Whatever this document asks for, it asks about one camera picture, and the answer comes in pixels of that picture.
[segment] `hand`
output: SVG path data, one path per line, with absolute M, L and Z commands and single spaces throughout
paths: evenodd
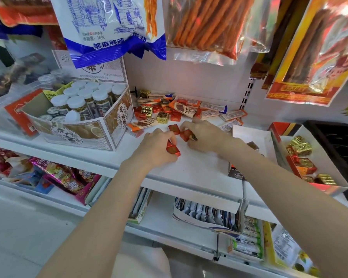
M 177 144 L 176 136 L 172 131 L 156 129 L 152 133 L 146 133 L 130 159 L 147 169 L 147 173 L 153 168 L 175 162 L 178 157 L 166 151 L 169 139 L 172 144 Z
M 188 146 L 205 152 L 219 153 L 221 145 L 231 137 L 217 126 L 199 118 L 193 118 L 192 122 L 184 121 L 180 131 L 184 131 L 185 128 L 190 129 L 197 138 L 197 141 L 189 140 Z

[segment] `display rack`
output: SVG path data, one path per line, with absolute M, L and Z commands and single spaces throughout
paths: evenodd
M 10 42 L 8 50 L 15 58 L 19 58 L 34 52 L 34 46 L 35 51 L 45 51 L 47 63 L 54 66 L 51 44 L 46 33 L 38 42 Z M 167 61 L 158 59 L 152 53 L 145 53 L 143 59 L 126 54 L 124 60 L 130 90 L 148 88 L 174 92 L 189 98 L 228 105 L 230 109 L 245 108 L 249 115 L 243 119 L 244 126 L 263 130 L 273 121 L 302 122 L 306 119 L 322 119 L 348 122 L 348 117 L 341 114 L 348 106 L 348 83 L 330 107 L 265 100 L 266 91 L 261 89 L 262 81 L 249 78 L 256 54 L 242 55 L 237 65 L 217 66 L 172 60 L 172 53 L 168 49 Z M 223 123 L 219 118 L 211 118 L 209 121 L 215 125 Z M 160 128 L 166 129 L 166 125 L 161 125 Z M 0 147 L 114 177 L 121 162 L 130 157 L 142 138 L 136 139 L 125 134 L 117 151 L 110 152 L 54 145 L 47 143 L 41 136 L 27 139 L 0 131 Z M 268 265 L 246 263 L 240 258 L 227 255 L 226 237 L 172 218 L 172 205 L 174 197 L 177 196 L 234 213 L 242 205 L 246 209 L 246 215 L 278 223 L 248 182 L 227 176 L 227 161 L 214 154 L 191 150 L 180 138 L 178 143 L 181 150 L 178 162 L 156 168 L 144 179 L 142 186 L 155 192 L 142 222 L 139 225 L 127 224 L 125 231 L 253 275 L 295 276 L 289 271 L 282 272 Z M 48 195 L 29 192 L 3 181 L 0 181 L 0 188 L 79 216 L 84 216 L 89 210 L 57 187 Z M 335 199 L 348 206 L 343 195 L 336 196 Z

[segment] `box of gold wrapped candy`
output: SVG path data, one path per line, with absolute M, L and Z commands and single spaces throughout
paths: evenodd
M 283 157 L 282 167 L 331 196 L 348 189 L 348 182 L 303 125 L 273 122 L 269 130 Z

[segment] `blue and white snack bag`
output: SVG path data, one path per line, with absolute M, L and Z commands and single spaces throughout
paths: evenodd
M 144 50 L 166 60 L 162 0 L 51 0 L 76 68 Z

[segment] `forearm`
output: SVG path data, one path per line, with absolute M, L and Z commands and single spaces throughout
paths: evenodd
M 128 159 L 42 268 L 39 278 L 110 278 L 133 200 L 148 171 Z
M 324 276 L 348 276 L 347 207 L 240 139 L 229 138 L 218 153 L 242 172 Z

